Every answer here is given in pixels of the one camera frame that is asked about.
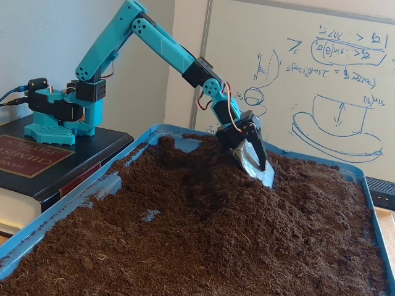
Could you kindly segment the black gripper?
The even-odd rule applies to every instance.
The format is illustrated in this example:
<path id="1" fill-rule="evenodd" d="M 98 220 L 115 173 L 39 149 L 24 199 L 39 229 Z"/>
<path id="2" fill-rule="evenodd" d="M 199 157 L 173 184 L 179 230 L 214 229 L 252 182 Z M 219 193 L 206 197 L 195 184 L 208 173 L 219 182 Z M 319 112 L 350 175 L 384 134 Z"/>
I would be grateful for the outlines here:
<path id="1" fill-rule="evenodd" d="M 267 161 L 267 153 L 260 134 L 260 120 L 252 111 L 241 114 L 233 126 L 221 126 L 216 137 L 226 150 L 234 149 L 233 156 L 250 177 L 272 188 L 274 169 Z"/>

